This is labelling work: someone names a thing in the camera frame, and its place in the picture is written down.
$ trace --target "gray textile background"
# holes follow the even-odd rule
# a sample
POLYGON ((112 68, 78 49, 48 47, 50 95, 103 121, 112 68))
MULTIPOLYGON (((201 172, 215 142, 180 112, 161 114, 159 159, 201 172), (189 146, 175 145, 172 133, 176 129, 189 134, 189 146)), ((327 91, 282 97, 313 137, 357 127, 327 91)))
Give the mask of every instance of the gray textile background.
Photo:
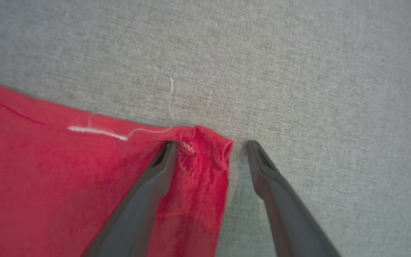
POLYGON ((219 257, 273 256, 258 140, 344 256, 411 256, 411 2, 303 7, 0 2, 0 84, 236 140, 219 257))

